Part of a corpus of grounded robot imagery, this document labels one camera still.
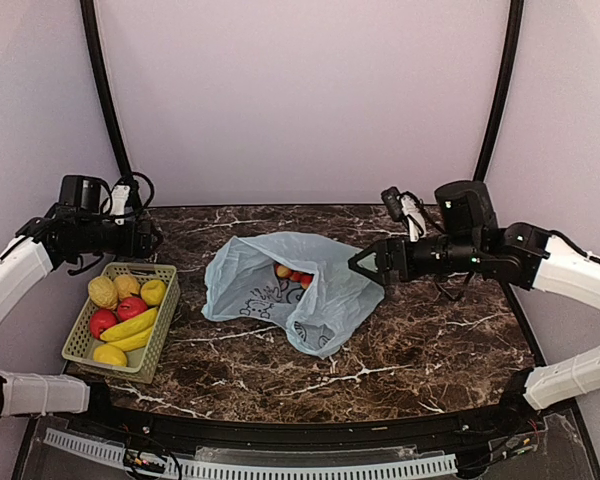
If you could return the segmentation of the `yellow banana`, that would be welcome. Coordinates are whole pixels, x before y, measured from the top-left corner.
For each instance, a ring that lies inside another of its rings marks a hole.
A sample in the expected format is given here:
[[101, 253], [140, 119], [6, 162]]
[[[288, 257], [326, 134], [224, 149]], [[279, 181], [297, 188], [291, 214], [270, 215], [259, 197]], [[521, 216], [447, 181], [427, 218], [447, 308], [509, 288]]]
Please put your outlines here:
[[144, 348], [148, 344], [148, 342], [151, 338], [152, 332], [153, 332], [153, 328], [148, 327], [148, 328], [146, 328], [134, 335], [131, 335], [127, 338], [108, 342], [108, 345], [116, 347], [116, 348], [122, 350], [123, 352], [129, 352], [129, 351], [137, 350], [140, 348]]
[[119, 323], [100, 335], [100, 340], [104, 342], [114, 342], [131, 337], [154, 325], [158, 316], [158, 309], [151, 308], [143, 313]]

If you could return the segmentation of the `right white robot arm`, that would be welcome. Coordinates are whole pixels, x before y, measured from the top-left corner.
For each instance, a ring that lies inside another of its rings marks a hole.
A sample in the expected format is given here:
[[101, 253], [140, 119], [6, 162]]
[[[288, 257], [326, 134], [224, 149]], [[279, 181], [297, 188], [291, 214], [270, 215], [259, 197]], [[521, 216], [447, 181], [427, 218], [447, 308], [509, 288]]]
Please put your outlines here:
[[[485, 183], [461, 180], [434, 193], [440, 234], [406, 235], [374, 242], [349, 268], [386, 286], [428, 275], [479, 274], [525, 290], [574, 299], [600, 310], [600, 257], [557, 230], [524, 222], [499, 226]], [[514, 432], [529, 412], [600, 389], [600, 345], [567, 360], [512, 376], [490, 413], [501, 434]]]

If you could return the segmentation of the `yellow bumpy fruit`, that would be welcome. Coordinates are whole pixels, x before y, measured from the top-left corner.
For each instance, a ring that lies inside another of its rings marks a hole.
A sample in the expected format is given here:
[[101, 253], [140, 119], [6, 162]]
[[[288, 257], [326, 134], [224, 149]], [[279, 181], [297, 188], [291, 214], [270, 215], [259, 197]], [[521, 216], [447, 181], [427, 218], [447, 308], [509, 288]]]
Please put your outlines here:
[[118, 305], [118, 291], [114, 282], [106, 276], [98, 276], [88, 284], [88, 296], [99, 308], [115, 310]]

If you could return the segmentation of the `yellow lemon in basket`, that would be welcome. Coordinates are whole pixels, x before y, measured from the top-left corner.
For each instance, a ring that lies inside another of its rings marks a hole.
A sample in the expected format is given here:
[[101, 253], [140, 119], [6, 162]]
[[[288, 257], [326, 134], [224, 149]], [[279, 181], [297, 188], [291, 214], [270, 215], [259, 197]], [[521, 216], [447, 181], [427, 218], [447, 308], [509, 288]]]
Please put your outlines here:
[[102, 344], [96, 347], [93, 351], [92, 359], [95, 362], [115, 367], [126, 367], [128, 364], [125, 352], [109, 344]]

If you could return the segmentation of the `yellow pear in basket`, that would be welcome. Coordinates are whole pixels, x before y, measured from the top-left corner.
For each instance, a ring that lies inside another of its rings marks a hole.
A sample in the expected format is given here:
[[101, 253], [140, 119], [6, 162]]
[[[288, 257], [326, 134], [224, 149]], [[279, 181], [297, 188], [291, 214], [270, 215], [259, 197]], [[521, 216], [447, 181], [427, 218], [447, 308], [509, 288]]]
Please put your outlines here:
[[148, 307], [159, 306], [165, 295], [167, 285], [160, 279], [152, 279], [141, 286], [140, 297]]

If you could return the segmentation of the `red apple in bag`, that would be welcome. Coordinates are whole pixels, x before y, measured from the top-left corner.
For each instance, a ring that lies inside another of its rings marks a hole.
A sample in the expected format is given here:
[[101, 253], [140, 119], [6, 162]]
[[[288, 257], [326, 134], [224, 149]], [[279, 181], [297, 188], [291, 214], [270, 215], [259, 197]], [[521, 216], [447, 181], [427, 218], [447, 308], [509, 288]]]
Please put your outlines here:
[[284, 265], [277, 265], [275, 267], [275, 274], [278, 278], [286, 279], [293, 275], [294, 271]]

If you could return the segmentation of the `orange fruit in basket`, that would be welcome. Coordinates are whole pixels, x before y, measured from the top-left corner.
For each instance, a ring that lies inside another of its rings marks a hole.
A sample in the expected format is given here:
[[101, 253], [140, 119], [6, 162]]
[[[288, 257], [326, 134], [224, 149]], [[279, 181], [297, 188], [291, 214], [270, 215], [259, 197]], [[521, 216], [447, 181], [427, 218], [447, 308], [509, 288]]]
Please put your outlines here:
[[118, 299], [125, 300], [132, 296], [139, 296], [141, 286], [139, 281], [132, 275], [119, 275], [113, 280]]

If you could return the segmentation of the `black front table rail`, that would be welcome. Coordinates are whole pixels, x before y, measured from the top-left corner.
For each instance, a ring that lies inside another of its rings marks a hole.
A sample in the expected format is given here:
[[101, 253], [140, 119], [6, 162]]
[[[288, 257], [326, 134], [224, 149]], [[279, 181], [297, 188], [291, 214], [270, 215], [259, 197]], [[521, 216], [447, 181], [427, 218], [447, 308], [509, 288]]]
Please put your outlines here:
[[128, 439], [132, 446], [165, 447], [174, 453], [192, 453], [200, 447], [309, 452], [409, 446], [421, 453], [441, 450], [480, 457], [514, 435], [535, 439], [545, 427], [537, 414], [520, 417], [497, 406], [372, 422], [229, 422], [118, 407], [111, 403], [108, 391], [97, 393], [95, 405], [87, 412], [62, 417], [81, 433]]

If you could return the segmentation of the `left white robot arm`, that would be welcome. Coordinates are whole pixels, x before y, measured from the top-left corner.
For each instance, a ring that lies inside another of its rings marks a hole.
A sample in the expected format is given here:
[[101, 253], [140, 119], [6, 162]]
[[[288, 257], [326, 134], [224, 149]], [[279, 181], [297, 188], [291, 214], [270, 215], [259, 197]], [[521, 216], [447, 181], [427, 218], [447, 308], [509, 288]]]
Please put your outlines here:
[[[97, 177], [66, 175], [47, 213], [25, 223], [0, 254], [0, 325], [26, 294], [61, 265], [69, 275], [89, 270], [83, 257], [105, 255], [146, 259], [163, 236], [145, 217], [149, 200], [140, 200], [140, 172], [122, 175], [113, 185]], [[0, 369], [0, 420], [49, 413], [80, 414], [100, 436], [121, 427], [120, 412], [99, 398], [103, 388], [76, 377], [14, 373]]]

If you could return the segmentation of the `red apple left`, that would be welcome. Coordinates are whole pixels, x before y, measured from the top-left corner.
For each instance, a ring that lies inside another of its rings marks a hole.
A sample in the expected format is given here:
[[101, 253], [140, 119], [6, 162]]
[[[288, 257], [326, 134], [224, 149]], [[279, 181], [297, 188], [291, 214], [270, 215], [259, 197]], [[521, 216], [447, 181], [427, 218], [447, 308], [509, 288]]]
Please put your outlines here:
[[118, 319], [111, 310], [99, 309], [90, 318], [89, 331], [95, 339], [99, 340], [102, 333], [117, 323]]

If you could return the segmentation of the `red apple right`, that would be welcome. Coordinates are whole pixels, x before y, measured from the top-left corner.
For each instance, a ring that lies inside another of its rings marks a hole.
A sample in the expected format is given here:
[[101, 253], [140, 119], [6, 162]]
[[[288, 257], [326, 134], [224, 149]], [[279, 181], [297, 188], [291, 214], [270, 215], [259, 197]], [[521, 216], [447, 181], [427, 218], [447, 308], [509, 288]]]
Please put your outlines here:
[[147, 304], [139, 297], [129, 297], [122, 300], [116, 310], [120, 322], [134, 318], [148, 309]]

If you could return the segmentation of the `light blue plastic bag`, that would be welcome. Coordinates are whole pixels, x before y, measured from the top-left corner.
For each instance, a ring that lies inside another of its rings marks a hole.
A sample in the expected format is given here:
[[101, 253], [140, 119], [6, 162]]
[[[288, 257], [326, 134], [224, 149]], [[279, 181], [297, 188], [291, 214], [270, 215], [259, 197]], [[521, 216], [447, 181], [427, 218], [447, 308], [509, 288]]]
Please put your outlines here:
[[[351, 271], [356, 247], [316, 234], [277, 232], [232, 237], [206, 268], [203, 316], [214, 322], [242, 317], [284, 330], [298, 351], [326, 358], [338, 352], [384, 299], [384, 289]], [[275, 267], [313, 275], [304, 290]]]

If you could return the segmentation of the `upper yellow banana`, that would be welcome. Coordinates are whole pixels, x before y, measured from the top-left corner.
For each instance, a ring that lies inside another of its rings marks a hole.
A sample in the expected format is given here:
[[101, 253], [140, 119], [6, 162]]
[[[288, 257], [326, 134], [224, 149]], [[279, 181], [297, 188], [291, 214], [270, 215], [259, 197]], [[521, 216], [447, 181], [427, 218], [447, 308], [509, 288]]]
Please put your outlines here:
[[158, 309], [151, 308], [143, 313], [119, 323], [100, 335], [100, 340], [104, 342], [114, 342], [131, 337], [154, 325], [158, 316]]

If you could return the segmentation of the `lower yellow banana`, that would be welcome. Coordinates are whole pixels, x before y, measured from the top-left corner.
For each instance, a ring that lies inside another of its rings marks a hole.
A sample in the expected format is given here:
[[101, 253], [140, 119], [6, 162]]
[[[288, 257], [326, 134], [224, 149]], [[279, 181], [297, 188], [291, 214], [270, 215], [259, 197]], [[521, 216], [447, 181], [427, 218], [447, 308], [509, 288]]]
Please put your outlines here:
[[127, 338], [108, 342], [108, 345], [116, 347], [116, 348], [122, 350], [123, 352], [129, 352], [129, 351], [137, 350], [140, 348], [144, 348], [148, 344], [148, 342], [151, 338], [152, 332], [153, 332], [153, 328], [148, 327], [148, 328], [146, 328], [134, 335], [131, 335]]

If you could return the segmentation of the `right black frame post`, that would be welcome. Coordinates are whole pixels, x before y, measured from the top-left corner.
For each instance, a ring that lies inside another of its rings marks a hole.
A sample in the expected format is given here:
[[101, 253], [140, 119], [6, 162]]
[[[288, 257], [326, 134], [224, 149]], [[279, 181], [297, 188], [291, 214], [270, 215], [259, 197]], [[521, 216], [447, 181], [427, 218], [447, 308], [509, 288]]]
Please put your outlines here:
[[485, 181], [495, 151], [515, 66], [524, 4], [523, 0], [509, 2], [502, 55], [483, 141], [473, 173], [474, 181]]

